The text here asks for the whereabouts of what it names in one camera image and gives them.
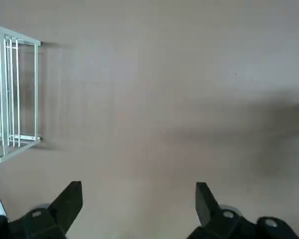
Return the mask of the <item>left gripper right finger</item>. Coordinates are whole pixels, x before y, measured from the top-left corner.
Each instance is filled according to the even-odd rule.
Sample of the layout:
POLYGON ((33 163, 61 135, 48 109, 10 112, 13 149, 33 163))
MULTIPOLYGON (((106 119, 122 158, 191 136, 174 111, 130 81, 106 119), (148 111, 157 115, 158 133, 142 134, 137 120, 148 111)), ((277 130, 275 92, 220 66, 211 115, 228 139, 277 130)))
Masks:
POLYGON ((189 239, 298 239, 299 236, 283 220, 260 217, 255 223, 231 209, 220 207, 205 182, 195 187, 195 209, 200 226, 189 239))

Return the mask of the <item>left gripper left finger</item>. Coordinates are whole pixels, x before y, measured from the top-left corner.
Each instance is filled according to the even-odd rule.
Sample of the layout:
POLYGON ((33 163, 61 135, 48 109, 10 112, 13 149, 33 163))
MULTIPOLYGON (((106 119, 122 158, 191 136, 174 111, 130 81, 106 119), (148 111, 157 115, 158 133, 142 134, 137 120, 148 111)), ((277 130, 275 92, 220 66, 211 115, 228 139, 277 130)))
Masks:
POLYGON ((0 239, 65 239, 83 207, 82 183, 72 181, 56 199, 19 219, 8 219, 0 200, 0 239))

